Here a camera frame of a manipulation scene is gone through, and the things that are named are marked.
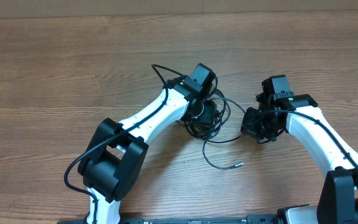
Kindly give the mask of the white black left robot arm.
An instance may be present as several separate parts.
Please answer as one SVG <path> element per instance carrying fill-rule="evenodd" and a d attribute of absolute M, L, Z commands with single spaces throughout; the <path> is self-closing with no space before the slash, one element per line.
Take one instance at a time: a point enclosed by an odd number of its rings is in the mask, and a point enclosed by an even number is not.
<path fill-rule="evenodd" d="M 179 119 L 206 114 L 205 101 L 216 80 L 185 77 L 169 80 L 158 97 L 133 116 L 103 120 L 78 160 L 78 173 L 89 195 L 86 223 L 119 223 L 121 200 L 137 180 L 149 144 Z"/>

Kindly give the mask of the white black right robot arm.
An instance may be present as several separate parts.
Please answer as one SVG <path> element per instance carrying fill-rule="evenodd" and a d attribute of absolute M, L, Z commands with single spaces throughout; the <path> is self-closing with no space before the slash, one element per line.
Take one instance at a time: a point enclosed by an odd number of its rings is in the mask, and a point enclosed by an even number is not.
<path fill-rule="evenodd" d="M 358 223 L 358 153 L 331 127 L 317 102 L 291 91 L 262 93 L 257 101 L 257 109 L 247 109 L 241 132 L 264 142 L 291 134 L 324 177 L 316 206 L 279 209 L 275 223 Z"/>

